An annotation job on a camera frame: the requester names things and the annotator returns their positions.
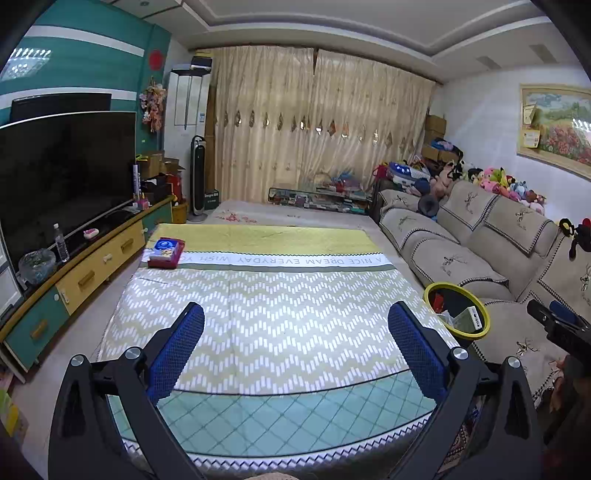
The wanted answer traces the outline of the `yellow rim black trash bin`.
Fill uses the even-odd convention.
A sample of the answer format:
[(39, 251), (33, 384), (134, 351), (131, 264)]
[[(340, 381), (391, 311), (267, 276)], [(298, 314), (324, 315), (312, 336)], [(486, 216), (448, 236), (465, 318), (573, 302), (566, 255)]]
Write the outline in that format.
[(489, 333), (491, 319), (486, 307), (463, 287), (448, 282), (431, 283), (423, 297), (457, 340), (472, 342)]

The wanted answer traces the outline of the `beige sectional sofa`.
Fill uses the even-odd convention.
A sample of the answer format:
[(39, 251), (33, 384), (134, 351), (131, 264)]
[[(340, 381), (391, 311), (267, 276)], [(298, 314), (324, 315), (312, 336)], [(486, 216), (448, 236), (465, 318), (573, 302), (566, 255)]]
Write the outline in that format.
[(452, 186), (434, 219), (417, 197), (394, 189), (377, 194), (372, 216), (424, 286), (458, 285), (485, 306), (491, 328), (476, 349), (499, 363), (518, 357), (535, 399), (559, 377), (564, 350), (552, 344), (526, 310), (531, 300), (557, 301), (590, 316), (590, 254), (552, 220), (466, 181)]

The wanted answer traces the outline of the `yellow teal tv cabinet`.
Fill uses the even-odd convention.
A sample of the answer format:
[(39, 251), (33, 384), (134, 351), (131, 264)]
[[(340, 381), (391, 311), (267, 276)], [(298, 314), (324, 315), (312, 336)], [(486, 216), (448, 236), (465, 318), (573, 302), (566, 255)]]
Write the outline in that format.
[(173, 198), (139, 212), (93, 241), (42, 283), (1, 326), (1, 360), (22, 383), (31, 367), (95, 290), (172, 221)]

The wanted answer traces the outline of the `glass ashtray bowl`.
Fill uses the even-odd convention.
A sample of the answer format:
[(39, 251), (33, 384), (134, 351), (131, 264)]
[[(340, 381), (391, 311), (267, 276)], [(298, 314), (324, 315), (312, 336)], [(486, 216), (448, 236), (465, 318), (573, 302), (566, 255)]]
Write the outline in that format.
[(30, 285), (45, 282), (56, 271), (55, 254), (48, 249), (40, 249), (24, 255), (18, 263), (21, 277)]

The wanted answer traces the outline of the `pile of plush toys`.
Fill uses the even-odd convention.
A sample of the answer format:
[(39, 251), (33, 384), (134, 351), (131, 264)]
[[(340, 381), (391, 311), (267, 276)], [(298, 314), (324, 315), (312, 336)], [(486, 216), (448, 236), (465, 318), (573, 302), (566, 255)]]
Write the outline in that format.
[(518, 202), (539, 214), (545, 213), (546, 198), (506, 173), (504, 168), (470, 167), (464, 152), (438, 137), (425, 145), (420, 155), (402, 162), (383, 162), (374, 170), (372, 203), (367, 209), (379, 221), (391, 208), (402, 208), (435, 218), (448, 201), (454, 186), (468, 182), (488, 193)]

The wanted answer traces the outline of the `clear water bottle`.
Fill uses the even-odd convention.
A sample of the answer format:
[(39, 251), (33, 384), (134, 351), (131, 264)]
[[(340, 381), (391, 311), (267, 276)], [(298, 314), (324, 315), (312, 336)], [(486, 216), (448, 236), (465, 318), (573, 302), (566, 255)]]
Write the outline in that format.
[(55, 245), (56, 249), (62, 263), (66, 263), (69, 261), (69, 251), (65, 242), (65, 237), (62, 233), (60, 225), (58, 223), (53, 224), (54, 229), (54, 238), (55, 238)]

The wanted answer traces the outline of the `framed floral painting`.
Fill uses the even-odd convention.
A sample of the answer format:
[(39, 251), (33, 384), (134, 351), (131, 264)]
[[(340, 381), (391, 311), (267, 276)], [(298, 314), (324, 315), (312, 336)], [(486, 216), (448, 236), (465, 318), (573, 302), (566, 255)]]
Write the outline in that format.
[(522, 84), (517, 153), (590, 178), (590, 90)]

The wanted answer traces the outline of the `blue tissue pack red box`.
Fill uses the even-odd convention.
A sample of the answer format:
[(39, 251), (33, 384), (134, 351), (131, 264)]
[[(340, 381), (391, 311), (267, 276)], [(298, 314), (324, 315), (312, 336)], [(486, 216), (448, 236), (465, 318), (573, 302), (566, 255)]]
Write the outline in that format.
[(149, 268), (175, 269), (184, 250), (185, 242), (180, 239), (161, 237), (148, 254)]

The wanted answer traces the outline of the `patterned quilt mat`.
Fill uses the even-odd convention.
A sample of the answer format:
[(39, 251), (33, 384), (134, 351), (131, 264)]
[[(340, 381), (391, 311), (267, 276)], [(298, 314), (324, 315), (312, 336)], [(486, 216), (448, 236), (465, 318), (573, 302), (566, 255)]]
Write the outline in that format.
[(388, 328), (404, 302), (439, 334), (444, 325), (360, 230), (163, 224), (180, 239), (176, 268), (141, 263), (98, 356), (144, 346), (190, 302), (204, 334), (157, 407), (209, 475), (296, 470), (409, 440), (435, 402)]

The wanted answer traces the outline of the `low glass shelf with clutter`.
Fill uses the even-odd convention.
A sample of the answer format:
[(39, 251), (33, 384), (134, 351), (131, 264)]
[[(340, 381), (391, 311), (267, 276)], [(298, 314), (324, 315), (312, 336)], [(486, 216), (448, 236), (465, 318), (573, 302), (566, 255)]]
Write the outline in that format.
[(267, 200), (273, 205), (355, 215), (366, 215), (373, 204), (372, 195), (365, 192), (339, 193), (327, 189), (308, 192), (271, 187)]

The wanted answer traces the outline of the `black flat television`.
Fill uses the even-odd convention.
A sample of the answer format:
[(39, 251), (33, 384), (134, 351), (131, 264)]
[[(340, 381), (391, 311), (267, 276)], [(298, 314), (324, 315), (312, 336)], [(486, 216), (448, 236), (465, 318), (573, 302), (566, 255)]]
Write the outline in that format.
[(56, 114), (1, 127), (1, 233), (14, 268), (26, 254), (129, 202), (133, 112)]

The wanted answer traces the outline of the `black tower fan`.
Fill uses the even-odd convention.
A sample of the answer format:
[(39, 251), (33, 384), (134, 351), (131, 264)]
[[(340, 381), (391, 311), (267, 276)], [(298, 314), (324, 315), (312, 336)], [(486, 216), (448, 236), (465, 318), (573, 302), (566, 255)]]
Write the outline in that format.
[(195, 135), (190, 146), (190, 207), (195, 218), (205, 218), (205, 138)]

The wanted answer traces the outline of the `beige curtain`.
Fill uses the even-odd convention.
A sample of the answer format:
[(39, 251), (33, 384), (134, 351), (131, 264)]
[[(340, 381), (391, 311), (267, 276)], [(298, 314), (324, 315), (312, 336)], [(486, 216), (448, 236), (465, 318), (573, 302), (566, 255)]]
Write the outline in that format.
[(435, 82), (385, 63), (311, 48), (212, 52), (214, 180), (223, 200), (263, 203), (271, 187), (325, 174), (362, 186), (414, 156)]

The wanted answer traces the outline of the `white standing air conditioner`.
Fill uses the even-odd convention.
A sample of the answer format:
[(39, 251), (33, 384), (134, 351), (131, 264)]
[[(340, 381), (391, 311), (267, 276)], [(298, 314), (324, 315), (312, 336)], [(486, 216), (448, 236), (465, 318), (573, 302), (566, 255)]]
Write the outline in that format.
[(191, 141), (205, 136), (205, 120), (211, 70), (181, 70), (168, 76), (163, 148), (166, 158), (177, 159), (184, 173), (189, 170)]

